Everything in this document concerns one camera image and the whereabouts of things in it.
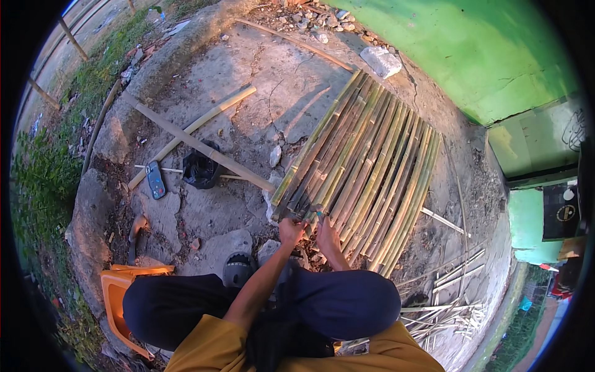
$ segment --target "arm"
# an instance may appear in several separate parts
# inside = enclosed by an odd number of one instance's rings
[[[305,222],[295,224],[290,218],[281,221],[279,224],[281,246],[267,263],[248,279],[236,299],[231,303],[223,317],[224,320],[235,323],[246,331],[250,329],[256,315],[273,292],[275,283],[293,248],[302,237],[305,227]]]
[[[341,240],[339,240],[337,229],[333,227],[331,219],[325,215],[318,219],[316,244],[334,271],[351,270],[343,252],[341,252]]]

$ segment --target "person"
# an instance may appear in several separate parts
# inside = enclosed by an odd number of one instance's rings
[[[305,222],[285,218],[281,245],[255,270],[231,255],[217,275],[136,279],[123,299],[124,320],[140,341],[174,351],[168,372],[444,372],[396,321],[401,301],[377,273],[351,270],[336,229],[321,217],[316,243],[333,271],[313,273],[290,259]],[[273,309],[263,311],[271,293]],[[369,353],[335,357],[333,343],[369,337]]]

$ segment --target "wooden stick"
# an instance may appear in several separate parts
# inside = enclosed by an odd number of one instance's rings
[[[222,153],[218,152],[214,148],[211,148],[198,139],[192,137],[188,133],[184,132],[180,127],[171,124],[169,121],[163,119],[159,116],[155,111],[151,110],[147,106],[144,106],[139,103],[139,101],[132,96],[130,93],[124,91],[122,92],[122,97],[128,104],[138,110],[141,114],[146,116],[147,118],[151,119],[155,124],[159,125],[166,131],[170,132],[172,135],[178,137],[182,141],[186,142],[189,146],[195,148],[196,150],[200,151],[204,154],[204,156],[213,159],[214,161],[221,164],[223,167],[229,169],[230,171],[237,173],[238,175],[244,177],[246,180],[252,182],[253,184],[257,185],[263,190],[268,192],[275,192],[275,186],[270,183],[269,181],[263,179],[261,176],[257,175],[250,169],[244,167],[241,164],[238,164],[234,160],[228,158],[227,156],[223,155]]]
[[[435,212],[430,211],[428,208],[426,207],[421,207],[421,211],[427,215],[429,215],[432,218],[435,218],[436,220],[442,222],[443,224],[445,224],[448,227],[451,227],[452,229],[454,229],[455,231],[464,234],[465,232],[463,231],[462,228],[458,227],[457,225],[453,224],[452,222],[450,222],[449,220],[437,215]]]
[[[58,19],[58,22],[59,22],[60,26],[62,26],[62,29],[64,30],[64,33],[66,34],[66,36],[68,36],[68,38],[70,39],[70,41],[72,42],[72,44],[74,45],[76,50],[79,52],[80,56],[83,58],[83,61],[85,61],[85,62],[88,61],[89,57],[87,57],[87,53],[85,53],[83,48],[81,48],[79,43],[77,43],[73,34],[70,32],[70,29],[66,25],[66,22],[64,22],[64,19],[62,17],[60,17]]]
[[[140,164],[135,164],[134,165],[135,168],[143,168],[145,169],[144,165],[140,165]],[[184,171],[182,169],[173,169],[173,168],[159,168],[160,170],[164,170],[166,172],[174,172],[174,173],[184,173]],[[244,177],[240,177],[240,176],[234,176],[232,174],[220,174],[219,175],[220,178],[228,178],[228,179],[233,179],[233,180],[244,180],[247,181]]]
[[[347,64],[345,64],[345,63],[343,63],[343,62],[341,62],[341,61],[339,61],[337,58],[334,58],[333,56],[331,56],[331,55],[329,55],[329,54],[326,54],[326,53],[325,53],[325,52],[323,52],[322,50],[320,50],[320,49],[318,49],[318,48],[314,48],[313,46],[310,46],[310,45],[308,45],[308,44],[306,44],[306,43],[303,43],[303,42],[301,42],[301,41],[299,41],[299,40],[297,40],[297,39],[294,39],[294,38],[293,38],[293,37],[291,37],[291,36],[288,36],[288,35],[285,35],[285,34],[283,34],[283,33],[277,32],[277,31],[275,31],[275,30],[269,29],[268,27],[261,26],[260,24],[253,23],[253,22],[250,22],[250,21],[247,21],[247,20],[243,20],[243,19],[241,19],[241,18],[236,18],[236,21],[238,21],[238,22],[242,22],[242,23],[245,23],[245,24],[249,24],[250,26],[252,26],[252,27],[256,27],[257,29],[261,29],[261,30],[263,30],[263,31],[270,32],[270,33],[272,33],[272,34],[275,34],[275,35],[277,35],[277,36],[281,36],[281,37],[282,37],[282,38],[284,38],[284,39],[287,39],[287,40],[289,40],[289,41],[291,41],[291,42],[293,42],[293,43],[295,43],[295,44],[298,44],[299,46],[301,46],[301,47],[303,47],[303,48],[306,48],[306,49],[308,49],[309,51],[312,51],[312,52],[314,52],[314,53],[316,53],[316,54],[319,54],[319,55],[321,55],[322,57],[324,57],[324,58],[326,58],[326,59],[328,59],[328,60],[330,60],[330,61],[332,61],[332,62],[334,62],[334,63],[338,64],[339,66],[343,67],[345,70],[347,70],[347,71],[349,71],[349,72],[353,72],[353,67],[351,67],[351,66],[349,66],[349,65],[347,65]]]
[[[91,135],[91,140],[89,140],[89,147],[87,148],[87,154],[84,156],[84,163],[83,163],[83,170],[80,174],[81,177],[87,172],[89,168],[89,163],[91,161],[91,154],[93,153],[93,144],[95,144],[95,140],[97,139],[97,135],[99,134],[99,129],[101,128],[101,124],[104,123],[105,114],[108,112],[108,108],[111,103],[114,101],[115,94],[118,92],[118,89],[121,87],[120,79],[116,80],[114,86],[109,91],[108,97],[104,102],[104,106],[101,108],[99,112],[99,117],[97,118],[97,123],[95,124],[95,128],[93,128],[93,134]]]
[[[203,116],[201,116],[199,118],[190,119],[190,121],[186,123],[187,124],[186,127],[183,127],[182,129],[184,129],[184,132],[191,134],[192,132],[194,132],[196,129],[200,128],[200,126],[204,125],[207,121],[209,121],[210,119],[212,119],[219,113],[225,111],[230,106],[235,105],[236,103],[238,103],[239,101],[241,101],[242,99],[246,98],[247,96],[251,95],[254,92],[256,92],[256,88],[253,87],[252,85],[245,87],[240,92],[237,92],[235,95],[233,95],[232,97],[229,97],[228,99],[221,102],[217,106],[211,108]],[[170,151],[172,151],[180,142],[181,142],[181,140],[179,138],[177,138],[177,137],[174,138],[164,148],[162,148],[161,151],[159,151],[157,153],[157,155],[152,157],[151,160],[149,160],[147,163],[149,163],[153,160],[162,161],[165,158],[165,156],[167,156],[167,154],[169,154]],[[138,174],[136,174],[136,176],[133,179],[131,179],[130,182],[128,182],[128,188],[130,190],[134,189],[136,186],[138,186],[138,184],[145,177],[146,177],[146,173],[144,170],[138,172]]]
[[[47,94],[43,89],[41,89],[41,87],[39,85],[37,85],[37,83],[35,82],[35,80],[33,80],[31,77],[29,77],[27,79],[27,81],[29,82],[29,84],[31,84],[31,87],[37,92],[39,93],[39,95],[45,99],[49,104],[51,104],[52,106],[54,106],[54,108],[56,110],[60,110],[60,104],[58,102],[56,102],[56,100],[50,96],[49,94]]]

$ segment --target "grass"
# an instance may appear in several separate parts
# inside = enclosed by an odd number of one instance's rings
[[[508,325],[511,323],[512,319],[516,314],[516,309],[518,307],[519,302],[521,301],[521,293],[523,287],[525,286],[525,278],[527,277],[528,272],[528,264],[525,262],[519,262],[519,272],[516,280],[511,283],[512,288],[509,290],[512,291],[511,294],[511,302],[508,304],[502,303],[500,306],[506,306],[504,311],[504,315],[502,319],[499,321],[499,325],[496,328],[496,331],[492,334],[490,341],[488,342],[486,349],[484,350],[483,354],[479,357],[479,360],[475,363],[473,368],[470,369],[469,372],[482,372],[488,362],[490,361],[490,356],[494,353],[494,350],[498,347],[498,344],[502,340],[502,336],[506,333],[506,329]]]

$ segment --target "sandal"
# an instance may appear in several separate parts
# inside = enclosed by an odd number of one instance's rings
[[[232,253],[223,267],[223,285],[227,288],[242,288],[257,268],[256,261],[249,253]]]

